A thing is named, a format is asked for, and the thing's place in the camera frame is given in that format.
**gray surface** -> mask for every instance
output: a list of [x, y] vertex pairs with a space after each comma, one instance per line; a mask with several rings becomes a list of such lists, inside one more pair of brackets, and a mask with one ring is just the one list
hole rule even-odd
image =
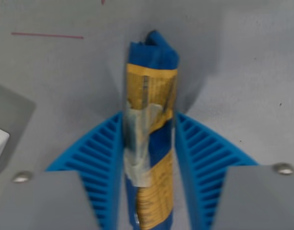
[[[192, 105], [188, 115], [260, 163], [294, 163], [294, 0], [0, 0], [0, 85], [36, 105], [0, 195], [18, 170], [44, 170], [120, 109], [129, 42], [154, 28], [181, 56], [178, 108]], [[174, 230], [186, 230], [175, 179], [174, 224], [184, 226]]]
[[0, 230], [98, 230], [76, 172], [43, 172], [10, 183], [0, 199]]
[[212, 230], [294, 230], [294, 174], [231, 167]]

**red marking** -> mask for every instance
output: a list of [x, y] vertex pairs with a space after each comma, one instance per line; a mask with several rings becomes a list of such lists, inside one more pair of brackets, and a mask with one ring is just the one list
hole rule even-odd
[[71, 35], [59, 35], [59, 34], [32, 34], [32, 33], [18, 33], [18, 32], [12, 32], [12, 35], [41, 36], [41, 37], [63, 37], [63, 38], [84, 39], [83, 36], [71, 36]]

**metal screw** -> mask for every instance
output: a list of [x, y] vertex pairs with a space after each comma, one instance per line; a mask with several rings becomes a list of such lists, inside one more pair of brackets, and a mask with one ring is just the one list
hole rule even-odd
[[18, 172], [13, 178], [12, 178], [12, 182], [14, 183], [25, 183], [28, 182], [32, 179], [33, 174], [29, 171], [21, 171]]
[[273, 165], [273, 169], [275, 172], [284, 176], [289, 176], [294, 173], [294, 167], [289, 163], [277, 163]]

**wrapped package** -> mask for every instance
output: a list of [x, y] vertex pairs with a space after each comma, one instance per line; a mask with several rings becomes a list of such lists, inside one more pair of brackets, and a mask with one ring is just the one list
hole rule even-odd
[[171, 136], [178, 61], [157, 31], [130, 46], [124, 168], [134, 230], [168, 230], [172, 225]]

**gray metal plate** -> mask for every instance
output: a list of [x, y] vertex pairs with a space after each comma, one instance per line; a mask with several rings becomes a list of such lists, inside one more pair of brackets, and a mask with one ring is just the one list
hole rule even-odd
[[294, 230], [294, 174], [271, 166], [231, 167], [213, 230]]
[[76, 172], [44, 172], [11, 183], [0, 199], [0, 230], [97, 230]]

